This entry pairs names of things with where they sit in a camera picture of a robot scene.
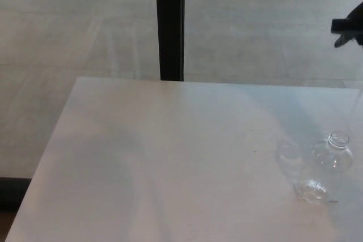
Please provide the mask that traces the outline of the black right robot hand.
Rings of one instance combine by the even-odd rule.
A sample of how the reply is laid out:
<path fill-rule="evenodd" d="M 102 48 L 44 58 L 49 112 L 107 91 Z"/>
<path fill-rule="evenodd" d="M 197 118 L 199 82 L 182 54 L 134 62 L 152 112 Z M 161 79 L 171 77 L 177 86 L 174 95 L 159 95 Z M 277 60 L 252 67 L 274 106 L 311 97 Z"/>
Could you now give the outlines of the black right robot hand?
<path fill-rule="evenodd" d="M 356 8 L 354 8 L 348 15 L 347 19 L 352 19 L 362 22 L 362 3 L 360 3 Z M 355 36 L 350 35 L 348 41 L 355 40 L 359 46 L 362 46 L 362 33 Z"/>

